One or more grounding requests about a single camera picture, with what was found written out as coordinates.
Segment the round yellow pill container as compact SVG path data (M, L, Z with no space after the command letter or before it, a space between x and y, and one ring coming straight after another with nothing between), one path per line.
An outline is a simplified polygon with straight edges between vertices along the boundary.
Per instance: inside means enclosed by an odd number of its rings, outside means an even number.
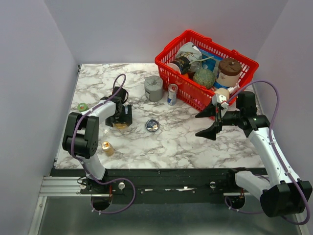
M114 127L118 130L124 130L129 127L127 123L116 123Z

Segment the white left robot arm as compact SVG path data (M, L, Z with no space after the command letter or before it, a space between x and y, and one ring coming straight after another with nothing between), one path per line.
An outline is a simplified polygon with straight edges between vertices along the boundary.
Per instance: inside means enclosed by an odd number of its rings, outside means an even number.
M99 124L118 129L132 125L132 106L125 104L128 95L124 88L114 87L109 97L84 112L71 112L67 118L62 148L81 163L97 193L104 193L109 186L104 178L106 169L97 156Z

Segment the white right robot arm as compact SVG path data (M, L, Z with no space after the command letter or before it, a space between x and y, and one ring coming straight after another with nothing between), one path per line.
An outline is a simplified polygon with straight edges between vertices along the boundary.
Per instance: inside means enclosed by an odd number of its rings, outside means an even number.
M276 145L268 118L257 114L255 94L240 92L236 107L237 111L228 111L226 97L215 94L209 105L196 115L197 118L214 117L215 121L196 136L214 141L223 126L238 126L256 148L268 179L260 179L251 171L240 169L225 179L225 187L231 192L240 188L248 191L260 200L268 217L302 213L313 190L310 182L300 179Z

